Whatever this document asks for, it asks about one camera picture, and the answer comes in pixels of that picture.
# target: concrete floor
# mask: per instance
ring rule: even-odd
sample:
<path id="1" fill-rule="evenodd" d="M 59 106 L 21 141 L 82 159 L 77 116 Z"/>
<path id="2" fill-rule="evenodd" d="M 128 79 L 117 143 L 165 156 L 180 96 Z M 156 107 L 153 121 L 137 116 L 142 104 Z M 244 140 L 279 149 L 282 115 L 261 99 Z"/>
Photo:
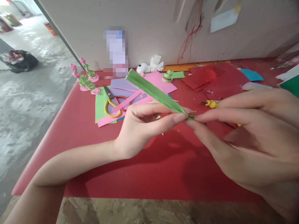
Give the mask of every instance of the concrete floor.
<path id="1" fill-rule="evenodd" d="M 0 35 L 14 49 L 32 53 L 39 64 L 30 72 L 0 71 L 0 216 L 11 190 L 75 83 L 73 55 L 43 25 L 44 16 Z"/>

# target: yellow scissors handle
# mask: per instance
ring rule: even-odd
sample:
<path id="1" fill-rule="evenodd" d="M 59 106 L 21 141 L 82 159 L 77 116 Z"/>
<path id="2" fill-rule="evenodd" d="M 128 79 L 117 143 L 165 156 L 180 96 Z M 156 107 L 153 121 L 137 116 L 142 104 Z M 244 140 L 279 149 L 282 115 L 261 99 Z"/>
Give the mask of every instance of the yellow scissors handle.
<path id="1" fill-rule="evenodd" d="M 105 113 L 109 116 L 109 117 L 112 117 L 112 118 L 118 118 L 121 116 L 121 110 L 119 110 L 119 114 L 118 115 L 111 115 L 110 113 L 108 113 L 108 104 L 111 104 L 112 106 L 116 107 L 116 105 L 110 100 L 106 100 L 106 103 L 105 103 Z"/>

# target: pink base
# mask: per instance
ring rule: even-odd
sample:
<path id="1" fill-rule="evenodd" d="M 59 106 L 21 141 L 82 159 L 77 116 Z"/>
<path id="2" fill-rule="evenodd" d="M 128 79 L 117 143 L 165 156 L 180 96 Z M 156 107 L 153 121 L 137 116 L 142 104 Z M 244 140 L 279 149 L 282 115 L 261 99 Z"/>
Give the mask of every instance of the pink base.
<path id="1" fill-rule="evenodd" d="M 92 95 L 97 95 L 97 94 L 100 93 L 100 91 L 101 91 L 101 90 L 100 90 L 99 88 L 96 88 L 96 89 L 90 91 L 90 93 L 91 93 Z"/>
<path id="2" fill-rule="evenodd" d="M 98 75 L 96 75 L 94 78 L 88 77 L 88 80 L 90 80 L 91 82 L 96 82 L 99 80 L 99 78 L 100 77 Z"/>
<path id="3" fill-rule="evenodd" d="M 81 86 L 80 90 L 83 91 L 83 92 L 86 92 L 86 91 L 89 91 L 89 88 L 84 88 L 84 86 Z"/>

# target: hand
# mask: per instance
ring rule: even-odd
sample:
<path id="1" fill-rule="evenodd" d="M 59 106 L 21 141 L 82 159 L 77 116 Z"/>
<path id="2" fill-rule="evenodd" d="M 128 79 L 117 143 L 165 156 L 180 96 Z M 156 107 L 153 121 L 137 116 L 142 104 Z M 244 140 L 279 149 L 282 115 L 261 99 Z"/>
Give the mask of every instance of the hand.
<path id="1" fill-rule="evenodd" d="M 184 108 L 188 114 L 195 112 Z M 171 113 L 156 120 L 160 113 Z M 187 119 L 187 114 L 173 113 L 170 109 L 152 101 L 142 105 L 130 105 L 119 136 L 114 142 L 115 149 L 121 159 L 129 159 L 137 155 L 147 142 L 158 134 L 165 133 L 178 123 Z"/>
<path id="2" fill-rule="evenodd" d="M 299 100 L 286 90 L 249 91 L 186 124 L 230 179 L 262 195 L 286 217 L 297 203 L 298 185 L 292 181 L 299 177 L 298 114 Z M 242 126 L 222 140 L 202 124 L 214 120 Z"/>

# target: scissors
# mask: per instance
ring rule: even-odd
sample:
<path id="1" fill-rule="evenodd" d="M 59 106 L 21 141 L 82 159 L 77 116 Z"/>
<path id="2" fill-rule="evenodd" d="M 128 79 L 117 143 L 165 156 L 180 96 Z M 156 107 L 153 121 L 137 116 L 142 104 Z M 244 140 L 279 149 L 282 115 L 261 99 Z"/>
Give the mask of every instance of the scissors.
<path id="1" fill-rule="evenodd" d="M 109 97 L 109 99 L 108 100 L 106 100 L 106 103 L 105 103 L 105 113 L 109 116 L 109 117 L 112 117 L 112 118 L 118 118 L 118 117 L 120 117 L 121 116 L 121 111 L 124 111 L 124 112 L 126 112 L 127 110 L 125 110 L 124 108 L 121 108 L 120 110 L 119 110 L 119 114 L 118 115 L 111 115 L 109 112 L 108 112 L 108 104 L 111 104 L 112 106 L 114 106 L 114 107 L 116 107 L 116 105 L 111 101 L 111 99 L 115 99 L 116 100 L 116 102 L 118 103 L 118 105 L 120 104 L 120 102 L 119 102 L 119 100 L 118 100 L 118 98 L 122 98 L 122 99 L 127 99 L 127 97 L 124 97 L 124 96 L 114 96 L 113 94 L 112 94 L 112 92 L 110 91 L 110 89 L 106 86 L 106 85 L 103 85 L 104 86 L 104 90 L 106 91 L 106 93 L 107 93 L 107 95 L 108 95 L 108 97 Z"/>

